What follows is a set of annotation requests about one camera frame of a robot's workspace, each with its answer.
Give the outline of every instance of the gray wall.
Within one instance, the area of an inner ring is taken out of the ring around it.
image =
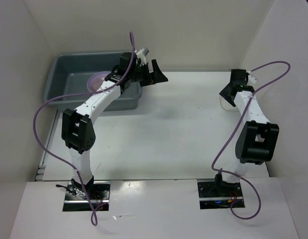
[[[302,239],[308,239],[308,3],[275,0],[253,41],[243,67],[274,60],[291,63],[290,73],[269,87],[260,100],[266,116],[281,129],[271,175],[280,178],[291,214]],[[259,85],[286,69],[256,72]]]
[[[162,69],[238,67],[272,0],[24,0],[47,43],[68,51],[148,47]]]
[[[52,52],[22,0],[0,0],[0,239],[8,238],[28,180],[41,157],[32,118],[42,103]],[[45,138],[53,112],[43,111]]]

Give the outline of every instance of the robotic arm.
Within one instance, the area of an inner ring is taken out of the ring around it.
[[[67,109],[63,113],[61,137],[69,148],[71,162],[80,172],[88,194],[94,193],[94,177],[90,168],[90,149],[96,138],[93,124],[97,117],[112,101],[130,87],[131,83],[139,82],[140,86],[143,87],[168,81],[159,69],[156,60],[152,60],[153,72],[150,73],[149,65],[146,62],[148,52],[147,48],[136,51],[126,78],[119,85],[114,86],[126,72],[132,56],[131,52],[124,52],[120,57],[119,65],[112,69],[112,72],[98,89],[103,93],[95,94],[75,110]],[[82,194],[82,185],[74,170],[71,182],[73,188]]]
[[[248,170],[272,159],[279,127],[270,123],[260,109],[257,99],[252,96],[255,91],[247,85],[249,75],[246,70],[231,70],[229,84],[219,93],[229,104],[237,107],[240,114],[251,97],[253,97],[246,114],[243,118],[244,127],[239,135],[235,146],[235,154],[238,160],[233,162],[230,171],[244,176]],[[233,175],[217,174],[215,177],[216,187],[235,187],[239,178]]]

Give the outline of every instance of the gray bin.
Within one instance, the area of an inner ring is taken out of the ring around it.
[[[122,52],[75,53],[56,57],[48,74],[43,100],[46,102],[61,95],[89,92],[86,86],[89,78],[101,71],[111,71],[118,65],[121,54]],[[141,96],[139,83],[132,83],[105,111],[133,110],[137,108]],[[75,109],[89,97],[66,97],[49,105],[63,112],[66,109]]]

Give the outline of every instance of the plastic container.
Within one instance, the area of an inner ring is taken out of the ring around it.
[[[98,72],[111,71],[118,65],[121,54],[122,52],[74,53],[56,57],[48,74],[43,100],[46,102],[61,95],[89,92],[88,80]],[[105,111],[136,109],[141,96],[142,89],[139,83],[132,83]],[[75,109],[88,98],[89,96],[68,97],[51,102],[49,105],[63,112],[66,109]]]

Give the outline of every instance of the white table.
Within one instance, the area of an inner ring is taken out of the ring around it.
[[[109,211],[97,213],[96,227],[91,212],[62,212],[64,190],[56,182],[31,182],[10,239],[297,239],[278,179],[250,180],[262,209],[248,221],[229,209],[200,210],[196,180],[113,181]],[[235,212],[250,216],[258,201],[247,183],[241,186],[246,208]]]
[[[210,165],[228,139],[238,112],[227,112],[218,93],[230,72],[165,72],[169,82],[144,87],[132,111],[106,112],[95,122],[96,142],[91,168],[96,180],[213,178]],[[70,160],[55,121],[49,149]],[[235,157],[238,135],[227,147],[218,167],[228,168]],[[71,168],[46,155],[43,180],[70,180]],[[247,177],[268,177],[265,164]]]

